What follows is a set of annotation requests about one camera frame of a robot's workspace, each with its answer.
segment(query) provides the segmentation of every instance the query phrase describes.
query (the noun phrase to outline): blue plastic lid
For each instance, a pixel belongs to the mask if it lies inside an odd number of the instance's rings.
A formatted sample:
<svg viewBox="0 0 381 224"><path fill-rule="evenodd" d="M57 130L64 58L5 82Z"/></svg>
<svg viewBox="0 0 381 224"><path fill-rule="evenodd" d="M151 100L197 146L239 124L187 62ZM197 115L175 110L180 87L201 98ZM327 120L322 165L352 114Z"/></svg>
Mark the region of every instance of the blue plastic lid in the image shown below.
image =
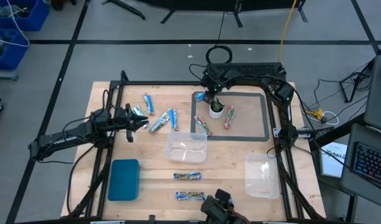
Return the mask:
<svg viewBox="0 0 381 224"><path fill-rule="evenodd" d="M139 162L136 159L119 159L111 165L108 199L130 201L138 197Z"/></svg>

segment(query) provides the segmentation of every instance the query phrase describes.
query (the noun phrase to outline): wooden tabletop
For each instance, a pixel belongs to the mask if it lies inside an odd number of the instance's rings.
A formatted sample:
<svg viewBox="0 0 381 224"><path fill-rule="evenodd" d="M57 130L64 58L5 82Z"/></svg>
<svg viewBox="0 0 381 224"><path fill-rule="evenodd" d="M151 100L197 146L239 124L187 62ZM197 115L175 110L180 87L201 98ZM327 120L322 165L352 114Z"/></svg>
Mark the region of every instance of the wooden tabletop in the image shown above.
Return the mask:
<svg viewBox="0 0 381 224"><path fill-rule="evenodd" d="M108 87L109 82L94 82L86 115L102 107L102 93ZM175 106L180 131L190 132L191 95L195 91L203 91L203 88L201 86L172 85L125 86L121 105L124 106L126 103L130 103L131 106L140 105L144 113L146 113L146 105L142 95L147 92L152 95L155 107L155 115L149 116L151 125L158 120L165 110ZM253 86L235 86L230 91L262 93L265 95L262 89ZM297 128L302 128L304 124L300 104L296 97L291 103L291 109L293 124ZM276 109L275 112L276 124L279 127L280 123L277 119ZM147 220L149 215L156 215L157 220L204 220L206 215L200 212L201 201L177 201L175 192L202 191L207 195L214 195L217 189L223 189L232 195L236 211L249 220L286 220L281 194L277 199L267 199L251 197L245 192L244 161L246 155L251 152L265 154L268 149L273 147L271 136L267 142L208 141L206 160L201 164L188 164L173 162L165 157L165 144L167 134L170 132L169 123L155 134L150 134L147 129L139 129L134 134L133 143L127 142L125 131L116 134L112 159L137 159L139 161L139 195L136 200L131 202L111 202L106 196L103 212L104 219ZM299 139L295 145L310 150L306 140ZM76 159L90 146L90 144L79 146ZM311 156L296 148L293 148L292 153L299 189L316 211L325 217L323 201ZM80 202L88 190L95 155L96 150L93 149L82 158L73 173L70 194L71 209ZM203 178L196 181L173 179L173 173L186 171L200 171ZM288 191L288 195L292 215L296 217L295 201L291 190ZM98 191L94 198L93 214L96 214L99 196ZM66 214L67 210L64 204L62 215Z"/></svg>

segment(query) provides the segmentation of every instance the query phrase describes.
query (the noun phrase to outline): gray floor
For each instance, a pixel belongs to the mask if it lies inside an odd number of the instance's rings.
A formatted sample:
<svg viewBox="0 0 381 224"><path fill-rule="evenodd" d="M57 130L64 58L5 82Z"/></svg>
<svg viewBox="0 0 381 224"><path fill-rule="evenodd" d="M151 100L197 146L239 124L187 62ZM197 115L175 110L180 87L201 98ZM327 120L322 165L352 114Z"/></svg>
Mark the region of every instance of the gray floor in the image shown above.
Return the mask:
<svg viewBox="0 0 381 224"><path fill-rule="evenodd" d="M65 5L62 12L51 11L40 32L27 32L31 40L70 40L85 0L77 6ZM142 11L147 20L113 5L91 0L79 40L174 40L216 39L221 12L176 12L165 25L159 22L167 10L125 0ZM359 1L360 8L377 40L381 40L381 0ZM288 27L289 40L368 40L350 1L307 0L304 11L309 23L295 12ZM221 39L280 40L289 10L245 12L244 27L225 15ZM94 81L117 80L124 69L131 80L195 80L188 71L191 63L205 63L205 53L213 45L76 45L62 83L48 133L60 131L86 111ZM233 62L275 62L279 45L228 45ZM5 110L0 114L0 223L4 223L29 158L27 145L37 135L45 110L67 54L65 44L32 44L17 72L16 82L0 80L0 97ZM213 60L225 56L215 52ZM303 100L314 102L313 90L319 78L340 80L374 57L370 45L285 45L283 64L288 80L296 83ZM339 87L322 83L317 91L323 99ZM357 92L355 100L367 93ZM340 124L364 102L345 110ZM340 94L321 103L321 108L338 113L345 105ZM346 143L347 138L339 139ZM54 154L51 159L72 161L75 151ZM17 222L58 218L67 189L70 165L36 164ZM346 214L349 197L320 185L327 216ZM356 221L381 223L381 207L360 199Z"/></svg>

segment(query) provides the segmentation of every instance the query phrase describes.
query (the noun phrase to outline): keyboard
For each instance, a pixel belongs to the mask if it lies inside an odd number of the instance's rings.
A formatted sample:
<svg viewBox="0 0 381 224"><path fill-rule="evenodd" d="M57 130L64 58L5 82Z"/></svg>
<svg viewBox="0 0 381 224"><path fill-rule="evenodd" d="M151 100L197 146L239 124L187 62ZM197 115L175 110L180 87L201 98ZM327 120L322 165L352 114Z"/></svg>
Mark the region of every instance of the keyboard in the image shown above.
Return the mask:
<svg viewBox="0 0 381 224"><path fill-rule="evenodd" d="M210 69L216 74L226 73L230 70L241 75L271 75L285 78L285 71L281 63L211 63Z"/></svg>
<svg viewBox="0 0 381 224"><path fill-rule="evenodd" d="M357 142L353 171L381 184L381 150Z"/></svg>

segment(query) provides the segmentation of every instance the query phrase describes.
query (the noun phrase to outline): snack bar wrapper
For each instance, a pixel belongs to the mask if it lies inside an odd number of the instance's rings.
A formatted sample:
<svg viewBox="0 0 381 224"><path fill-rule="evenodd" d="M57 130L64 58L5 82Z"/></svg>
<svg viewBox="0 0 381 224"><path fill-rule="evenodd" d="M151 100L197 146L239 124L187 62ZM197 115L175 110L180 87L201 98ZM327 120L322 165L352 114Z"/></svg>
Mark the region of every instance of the snack bar wrapper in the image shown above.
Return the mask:
<svg viewBox="0 0 381 224"><path fill-rule="evenodd" d="M205 200L204 192L177 192L177 200Z"/></svg>
<svg viewBox="0 0 381 224"><path fill-rule="evenodd" d="M160 128L166 125L169 120L170 120L169 115L167 114L167 112L164 112L164 114L161 115L161 118L150 128L149 132L154 133L158 131Z"/></svg>
<svg viewBox="0 0 381 224"><path fill-rule="evenodd" d="M145 100L147 105L147 113L154 114L154 106L152 102L152 97L149 94L145 93L145 95L143 95L143 99Z"/></svg>
<svg viewBox="0 0 381 224"><path fill-rule="evenodd" d="M196 95L195 95L196 101L202 101L204 98L204 94L205 94L205 92L196 93Z"/></svg>
<svg viewBox="0 0 381 224"><path fill-rule="evenodd" d="M200 172L187 172L182 174L173 174L174 179L178 180L200 180L201 173Z"/></svg>
<svg viewBox="0 0 381 224"><path fill-rule="evenodd" d="M172 131L179 131L177 109L175 108L169 109L168 115L170 115Z"/></svg>
<svg viewBox="0 0 381 224"><path fill-rule="evenodd" d="M140 106L135 106L135 107L133 107L132 112L134 112L134 114L139 115L139 116L145 116L145 115L143 114L142 109L140 108ZM150 124L147 123L147 124L143 125L142 128L143 128L143 129L146 129L146 128L148 128L149 126L150 126Z"/></svg>
<svg viewBox="0 0 381 224"><path fill-rule="evenodd" d="M226 129L230 128L230 125L232 124L232 121L233 121L233 118L234 118L235 114L236 114L236 107L235 106L230 106L227 109L226 121L225 121L225 124L223 125L224 128L226 128Z"/></svg>
<svg viewBox="0 0 381 224"><path fill-rule="evenodd" d="M200 127L200 129L202 130L202 132L207 135L207 136L210 136L212 135L213 133L209 130L208 128L208 125L207 123L205 122L205 120L198 114L196 114L195 116L195 120L196 120L196 123L197 125Z"/></svg>

